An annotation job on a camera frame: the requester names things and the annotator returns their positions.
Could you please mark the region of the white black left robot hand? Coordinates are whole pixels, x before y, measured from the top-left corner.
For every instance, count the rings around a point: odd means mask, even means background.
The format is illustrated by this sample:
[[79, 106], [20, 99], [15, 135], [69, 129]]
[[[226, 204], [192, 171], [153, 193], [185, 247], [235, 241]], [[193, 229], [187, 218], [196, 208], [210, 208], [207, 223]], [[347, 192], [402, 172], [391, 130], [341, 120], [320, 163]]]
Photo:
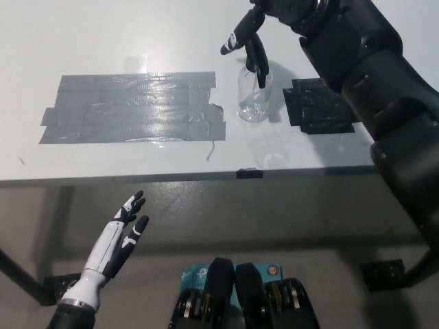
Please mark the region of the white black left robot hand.
[[149, 217], [137, 218], [145, 203], [143, 191], [131, 196], [117, 211], [97, 239], [77, 281], [60, 302], [97, 312], [100, 291], [115, 278], [133, 252]]

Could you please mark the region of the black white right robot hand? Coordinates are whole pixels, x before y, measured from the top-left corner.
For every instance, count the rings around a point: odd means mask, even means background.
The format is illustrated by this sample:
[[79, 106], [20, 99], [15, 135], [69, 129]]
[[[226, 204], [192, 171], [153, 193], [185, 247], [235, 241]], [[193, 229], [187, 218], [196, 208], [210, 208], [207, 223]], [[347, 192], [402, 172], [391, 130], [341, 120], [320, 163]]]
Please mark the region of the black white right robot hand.
[[246, 50], [246, 69], [257, 75], [260, 89], [265, 88], [270, 71], [265, 49], [257, 32], [265, 17], [276, 17], [281, 23], [292, 26], [309, 18], [318, 5], [317, 1], [253, 1], [254, 7], [237, 24], [222, 45], [220, 53], [227, 55], [238, 49]]

